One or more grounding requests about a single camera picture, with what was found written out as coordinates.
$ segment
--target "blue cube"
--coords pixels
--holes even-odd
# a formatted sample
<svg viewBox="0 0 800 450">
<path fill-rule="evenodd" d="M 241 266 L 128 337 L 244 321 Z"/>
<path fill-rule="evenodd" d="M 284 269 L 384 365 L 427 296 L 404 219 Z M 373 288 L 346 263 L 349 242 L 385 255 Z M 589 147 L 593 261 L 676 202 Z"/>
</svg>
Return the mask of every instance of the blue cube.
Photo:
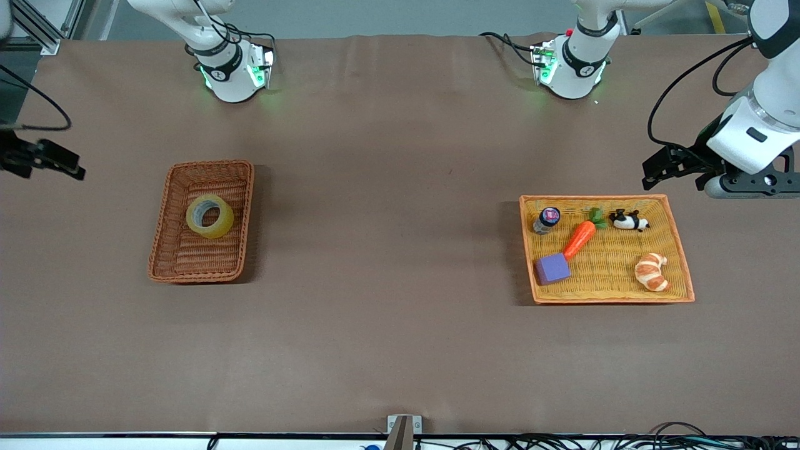
<svg viewBox="0 0 800 450">
<path fill-rule="evenodd" d="M 546 286 L 569 278 L 570 266 L 566 264 L 563 253 L 556 253 L 536 261 L 536 275 L 539 278 L 539 284 Z"/>
</svg>

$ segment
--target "roll of yellow tape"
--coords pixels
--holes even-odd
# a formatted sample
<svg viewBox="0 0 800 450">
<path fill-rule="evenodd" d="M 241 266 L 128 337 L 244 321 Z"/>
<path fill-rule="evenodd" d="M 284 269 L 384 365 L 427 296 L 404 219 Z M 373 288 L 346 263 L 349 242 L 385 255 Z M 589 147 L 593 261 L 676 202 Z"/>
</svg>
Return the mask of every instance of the roll of yellow tape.
<svg viewBox="0 0 800 450">
<path fill-rule="evenodd" d="M 202 217 L 212 208 L 219 208 L 219 217 L 216 222 L 204 227 Z M 221 238 L 234 225 L 234 210 L 230 209 L 228 203 L 225 203 L 225 200 L 220 199 L 217 195 L 200 195 L 186 209 L 186 224 L 192 231 L 204 238 Z"/>
</svg>

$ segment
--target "toy panda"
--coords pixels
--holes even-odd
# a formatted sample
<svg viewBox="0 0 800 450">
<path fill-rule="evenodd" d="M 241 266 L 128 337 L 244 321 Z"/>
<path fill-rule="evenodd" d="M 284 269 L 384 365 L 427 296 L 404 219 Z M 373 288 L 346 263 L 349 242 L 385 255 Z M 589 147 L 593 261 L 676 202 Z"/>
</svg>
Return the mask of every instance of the toy panda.
<svg viewBox="0 0 800 450">
<path fill-rule="evenodd" d="M 645 228 L 650 228 L 650 224 L 647 222 L 647 219 L 640 219 L 638 215 L 639 210 L 625 215 L 624 209 L 617 209 L 617 212 L 612 212 L 608 218 L 611 219 L 611 222 L 617 228 L 623 230 L 637 230 L 641 233 Z"/>
</svg>

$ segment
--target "toy croissant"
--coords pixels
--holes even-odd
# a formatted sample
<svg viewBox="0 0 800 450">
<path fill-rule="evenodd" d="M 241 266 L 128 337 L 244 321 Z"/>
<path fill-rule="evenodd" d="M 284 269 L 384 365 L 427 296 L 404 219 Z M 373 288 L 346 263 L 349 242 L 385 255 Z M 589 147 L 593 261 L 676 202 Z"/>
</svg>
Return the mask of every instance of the toy croissant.
<svg viewBox="0 0 800 450">
<path fill-rule="evenodd" d="M 644 255 L 636 264 L 636 279 L 651 291 L 664 291 L 670 286 L 670 282 L 661 273 L 661 266 L 664 264 L 666 257 L 658 253 Z"/>
</svg>

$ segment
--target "basket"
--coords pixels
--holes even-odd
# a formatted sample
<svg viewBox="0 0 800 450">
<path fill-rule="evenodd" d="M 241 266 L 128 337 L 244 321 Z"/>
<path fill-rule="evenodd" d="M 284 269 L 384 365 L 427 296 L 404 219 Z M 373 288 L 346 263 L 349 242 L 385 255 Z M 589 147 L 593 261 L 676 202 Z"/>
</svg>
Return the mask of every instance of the basket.
<svg viewBox="0 0 800 450">
<path fill-rule="evenodd" d="M 220 283 L 242 274 L 247 224 L 253 198 L 253 165 L 245 160 L 175 164 L 166 174 L 161 212 L 147 265 L 159 283 Z M 186 209 L 204 194 L 219 195 L 234 211 L 234 225 L 223 237 L 206 239 L 186 224 Z M 214 209 L 204 225 L 219 215 Z"/>
<path fill-rule="evenodd" d="M 683 253 L 678 228 L 666 195 L 603 195 L 559 196 L 523 195 L 519 198 L 522 236 L 530 276 L 530 287 L 536 303 L 684 303 L 694 302 L 694 290 Z M 547 235 L 533 233 L 533 223 L 546 207 L 561 211 L 561 220 Z M 534 262 L 564 250 L 575 227 L 587 219 L 593 207 L 608 217 L 617 208 L 639 210 L 650 228 L 644 232 L 621 230 L 609 221 L 608 228 L 599 228 L 594 237 L 570 261 L 572 276 L 540 286 L 536 281 Z M 670 287 L 661 292 L 648 291 L 635 277 L 634 267 L 647 253 L 667 258 L 662 274 Z"/>
</svg>

